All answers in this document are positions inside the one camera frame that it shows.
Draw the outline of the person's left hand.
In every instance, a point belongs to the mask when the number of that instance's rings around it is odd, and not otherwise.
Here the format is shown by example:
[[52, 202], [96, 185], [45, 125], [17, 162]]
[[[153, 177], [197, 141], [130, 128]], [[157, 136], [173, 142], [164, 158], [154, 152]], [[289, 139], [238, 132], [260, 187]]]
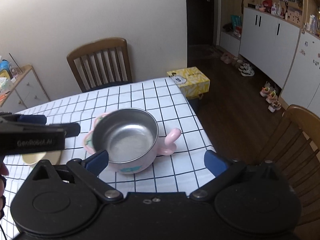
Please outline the person's left hand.
[[9, 171], [6, 167], [6, 165], [4, 163], [1, 163], [1, 168], [0, 168], [0, 212], [1, 212], [1, 216], [0, 218], [4, 217], [4, 207], [6, 204], [6, 199], [4, 196], [4, 191], [5, 191], [5, 187], [7, 184], [7, 180], [5, 178], [5, 176], [9, 175]]

